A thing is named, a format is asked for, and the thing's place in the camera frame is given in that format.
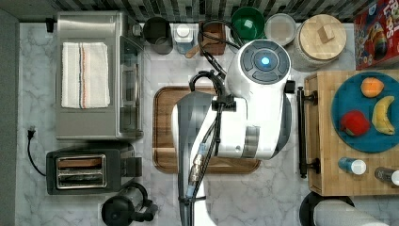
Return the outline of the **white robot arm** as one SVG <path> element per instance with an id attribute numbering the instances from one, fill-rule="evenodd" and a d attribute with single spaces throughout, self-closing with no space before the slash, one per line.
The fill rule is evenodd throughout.
<path id="1" fill-rule="evenodd" d="M 213 156 L 270 159 L 287 143 L 295 90 L 291 60 L 272 40 L 252 40 L 235 54 L 227 75 L 200 72 L 173 106 L 171 131 L 178 161 L 183 226 L 215 226 L 202 183 Z"/>

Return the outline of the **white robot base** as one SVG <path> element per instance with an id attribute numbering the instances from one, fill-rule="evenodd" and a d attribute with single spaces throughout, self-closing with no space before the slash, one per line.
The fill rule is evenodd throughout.
<path id="1" fill-rule="evenodd" d="M 347 196 L 324 197 L 309 193 L 299 208 L 301 226 L 389 226 L 360 211 Z"/>

